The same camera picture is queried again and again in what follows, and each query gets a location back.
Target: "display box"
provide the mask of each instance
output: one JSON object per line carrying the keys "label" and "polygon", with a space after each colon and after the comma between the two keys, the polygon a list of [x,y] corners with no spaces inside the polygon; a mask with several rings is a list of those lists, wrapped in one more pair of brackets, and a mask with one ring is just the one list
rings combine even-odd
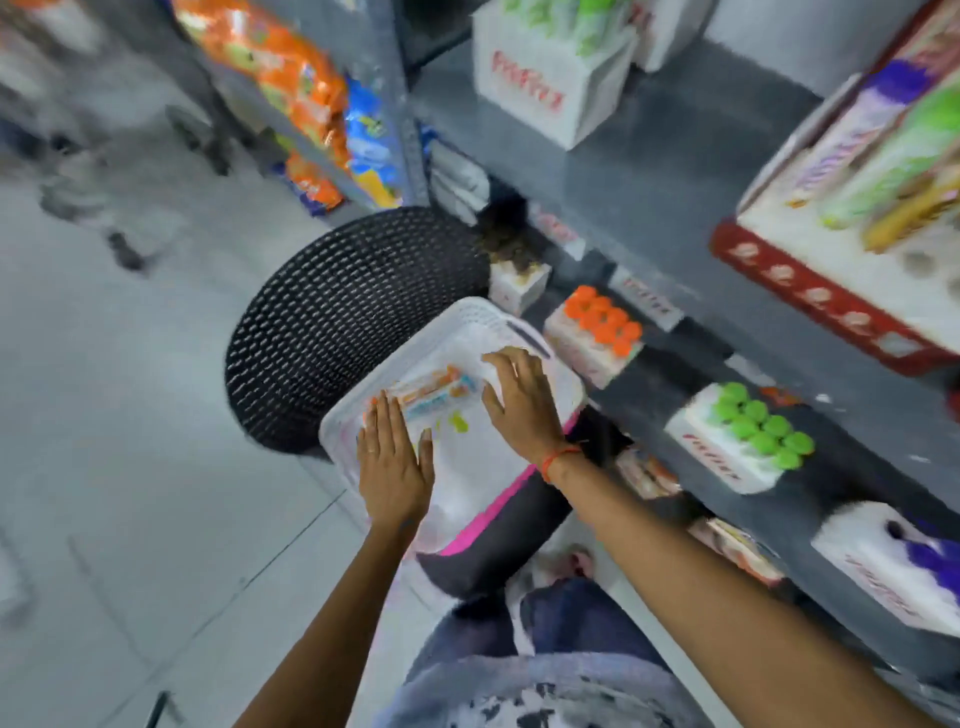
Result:
{"label": "display box", "polygon": [[[914,32],[946,6],[929,4]],[[912,37],[905,34],[898,45]],[[716,229],[710,249],[889,369],[919,376],[960,362],[956,229],[940,221],[895,247],[871,252],[863,241],[869,219],[831,230],[816,202],[789,205],[806,149],[851,106],[861,80],[860,74],[851,77],[787,139],[743,196],[736,219]]]}
{"label": "display box", "polygon": [[564,149],[613,114],[636,47],[632,26],[580,57],[571,39],[525,27],[491,0],[473,14],[473,84],[489,99]]}

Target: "jeans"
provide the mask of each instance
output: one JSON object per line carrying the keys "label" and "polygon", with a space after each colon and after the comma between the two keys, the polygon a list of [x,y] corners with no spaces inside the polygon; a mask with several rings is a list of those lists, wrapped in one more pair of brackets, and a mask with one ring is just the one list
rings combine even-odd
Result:
{"label": "jeans", "polygon": [[[565,579],[532,591],[520,603],[520,621],[537,654],[631,655],[670,669],[620,605],[590,579]],[[407,682],[429,667],[473,655],[517,655],[502,592],[461,604],[444,617],[410,668]]]}

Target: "green bottle cap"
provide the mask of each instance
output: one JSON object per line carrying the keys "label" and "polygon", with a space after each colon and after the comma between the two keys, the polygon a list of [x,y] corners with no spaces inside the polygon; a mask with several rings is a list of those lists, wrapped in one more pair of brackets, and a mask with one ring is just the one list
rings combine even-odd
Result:
{"label": "green bottle cap", "polygon": [[740,416],[740,408],[733,402],[726,400],[718,401],[710,411],[717,420],[724,424]]}
{"label": "green bottle cap", "polygon": [[760,432],[760,428],[749,417],[740,415],[730,423],[730,432],[737,440],[749,440]]}
{"label": "green bottle cap", "polygon": [[780,449],[780,442],[769,432],[759,432],[750,438],[750,447],[761,455],[772,455]]}
{"label": "green bottle cap", "polygon": [[743,405],[743,414],[749,417],[758,425],[762,425],[770,417],[770,410],[767,405],[760,400],[750,400]]}
{"label": "green bottle cap", "polygon": [[750,392],[747,391],[747,388],[738,381],[732,381],[728,384],[723,385],[723,389],[720,390],[720,399],[723,401],[731,401],[734,404],[740,404],[747,401],[750,398]]}
{"label": "green bottle cap", "polygon": [[798,455],[812,455],[816,449],[813,438],[805,432],[794,432],[783,438],[783,446],[791,449]]}
{"label": "green bottle cap", "polygon": [[782,471],[796,471],[804,464],[800,455],[792,449],[780,448],[774,455],[774,465]]}
{"label": "green bottle cap", "polygon": [[782,415],[774,415],[763,423],[763,431],[769,432],[779,440],[793,432],[793,425]]}

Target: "printed logo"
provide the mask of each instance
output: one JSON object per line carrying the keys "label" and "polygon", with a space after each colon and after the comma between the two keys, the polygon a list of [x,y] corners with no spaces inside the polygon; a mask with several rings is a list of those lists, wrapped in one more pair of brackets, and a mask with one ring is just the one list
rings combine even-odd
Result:
{"label": "printed logo", "polygon": [[503,51],[494,51],[492,71],[517,90],[540,102],[547,109],[559,113],[564,105],[566,94],[557,90],[543,79],[535,68],[521,68],[516,61],[508,58]]}

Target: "cardboard box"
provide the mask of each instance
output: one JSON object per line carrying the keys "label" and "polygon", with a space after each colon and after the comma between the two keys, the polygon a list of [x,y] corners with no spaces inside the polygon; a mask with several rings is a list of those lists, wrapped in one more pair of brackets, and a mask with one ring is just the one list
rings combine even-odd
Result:
{"label": "cardboard box", "polygon": [[473,85],[569,150],[613,114],[635,47],[636,32],[627,26],[582,58],[573,40],[524,27],[491,0],[473,14]]}

